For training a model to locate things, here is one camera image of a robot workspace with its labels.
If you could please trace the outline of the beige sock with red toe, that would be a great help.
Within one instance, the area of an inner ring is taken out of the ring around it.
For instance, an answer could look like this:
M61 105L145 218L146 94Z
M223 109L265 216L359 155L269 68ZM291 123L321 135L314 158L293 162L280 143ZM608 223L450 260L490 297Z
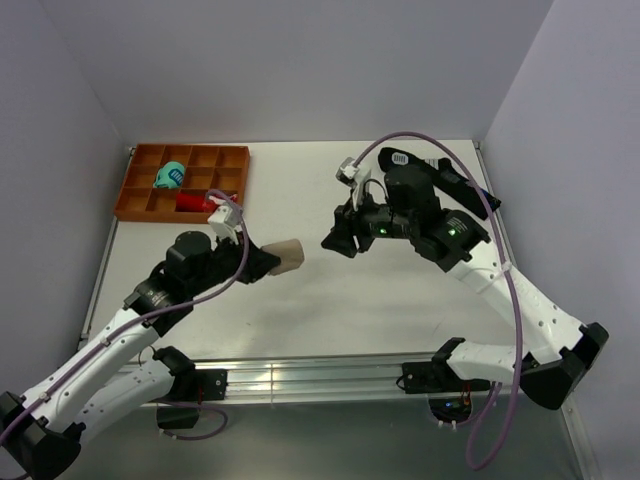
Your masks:
M305 260L303 246L298 239L289 239L264 245L261 250L280 259L280 264L269 271L271 276L296 270Z

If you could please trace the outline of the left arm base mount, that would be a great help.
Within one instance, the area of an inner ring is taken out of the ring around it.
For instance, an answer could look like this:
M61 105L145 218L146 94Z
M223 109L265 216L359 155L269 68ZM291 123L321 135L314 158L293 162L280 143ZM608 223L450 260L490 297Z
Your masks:
M157 399L155 419L160 432L184 441L203 440L221 433L229 417L208 402L224 400L227 385L226 369L193 369L178 374L169 392ZM193 429L205 413L217 416L220 425L207 434L186 435L185 432Z

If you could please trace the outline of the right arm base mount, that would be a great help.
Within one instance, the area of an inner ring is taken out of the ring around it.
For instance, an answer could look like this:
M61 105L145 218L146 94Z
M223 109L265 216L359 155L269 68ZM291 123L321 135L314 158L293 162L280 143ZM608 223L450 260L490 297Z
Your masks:
M429 401L431 413L443 422L468 420L473 409L472 394L491 389L487 380L461 380L446 364L405 362L401 368L396 386L405 394L447 394L447 397Z

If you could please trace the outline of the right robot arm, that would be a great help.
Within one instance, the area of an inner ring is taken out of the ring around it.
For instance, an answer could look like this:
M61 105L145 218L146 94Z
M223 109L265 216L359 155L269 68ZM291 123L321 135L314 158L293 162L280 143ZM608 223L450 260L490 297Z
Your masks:
M569 315L501 260L496 243L472 216L441 206L421 168L388 171L382 203L369 192L369 169L354 160L346 160L336 177L349 188L350 198L335 209L323 248L353 258L376 239L406 240L419 256L521 329L520 342L511 346L448 340L429 361L404 365L404 391L486 391L496 382L514 385L543 408L559 409L601 353L609 338L606 329Z

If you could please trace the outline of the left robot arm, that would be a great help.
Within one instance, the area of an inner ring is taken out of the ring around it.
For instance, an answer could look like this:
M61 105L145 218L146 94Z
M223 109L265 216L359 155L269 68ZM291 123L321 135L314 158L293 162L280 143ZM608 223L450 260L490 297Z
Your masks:
M88 440L144 403L190 401L200 380L174 347L131 374L118 372L193 310L196 296L226 281L251 284L282 260L250 240L179 235L104 329L56 372L21 395L1 396L1 445L32 479L54 479Z

